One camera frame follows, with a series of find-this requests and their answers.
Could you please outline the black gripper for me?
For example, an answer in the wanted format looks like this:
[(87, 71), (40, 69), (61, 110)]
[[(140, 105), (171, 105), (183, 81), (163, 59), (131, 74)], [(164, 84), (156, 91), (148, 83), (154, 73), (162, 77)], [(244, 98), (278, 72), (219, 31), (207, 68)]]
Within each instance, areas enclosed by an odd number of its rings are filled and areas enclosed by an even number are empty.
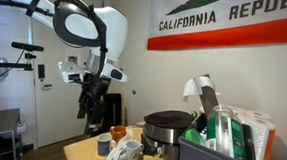
[(86, 74), (82, 82), (82, 91), (79, 96), (78, 118), (87, 116), (90, 120), (99, 111), (100, 99), (108, 92), (110, 78), (96, 77), (93, 74)]

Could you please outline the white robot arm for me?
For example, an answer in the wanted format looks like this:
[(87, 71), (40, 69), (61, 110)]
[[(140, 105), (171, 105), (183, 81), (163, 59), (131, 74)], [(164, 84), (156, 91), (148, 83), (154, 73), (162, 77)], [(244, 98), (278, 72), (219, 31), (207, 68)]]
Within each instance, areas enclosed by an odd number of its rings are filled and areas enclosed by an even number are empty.
[(71, 62), (58, 64), (65, 82), (79, 83), (79, 118), (101, 115), (100, 97), (112, 80), (128, 80), (116, 66), (125, 47), (128, 21), (112, 7), (96, 8), (82, 0), (0, 0), (0, 5), (22, 8), (26, 16), (53, 29), (57, 37), (73, 48), (89, 47), (84, 68)]

